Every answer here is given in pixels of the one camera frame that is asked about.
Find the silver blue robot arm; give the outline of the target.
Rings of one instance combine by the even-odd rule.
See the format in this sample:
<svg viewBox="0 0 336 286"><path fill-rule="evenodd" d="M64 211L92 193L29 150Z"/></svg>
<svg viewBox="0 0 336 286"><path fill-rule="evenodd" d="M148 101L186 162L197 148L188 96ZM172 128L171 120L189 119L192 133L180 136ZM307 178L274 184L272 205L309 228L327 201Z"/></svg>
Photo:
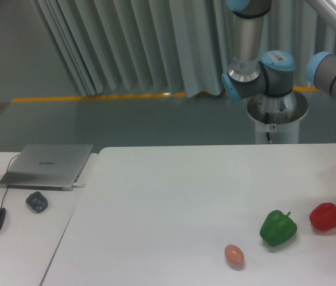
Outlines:
<svg viewBox="0 0 336 286"><path fill-rule="evenodd" d="M247 100L247 112L255 124L257 144L296 144L300 120L308 110L307 99L293 88L294 59L291 54L271 50L262 55L258 47L263 18L270 1L228 1L236 16L237 42L233 61L222 74L226 94ZM310 6L336 32L336 1L310 1ZM336 55L319 52L306 66L307 80L336 100Z"/></svg>

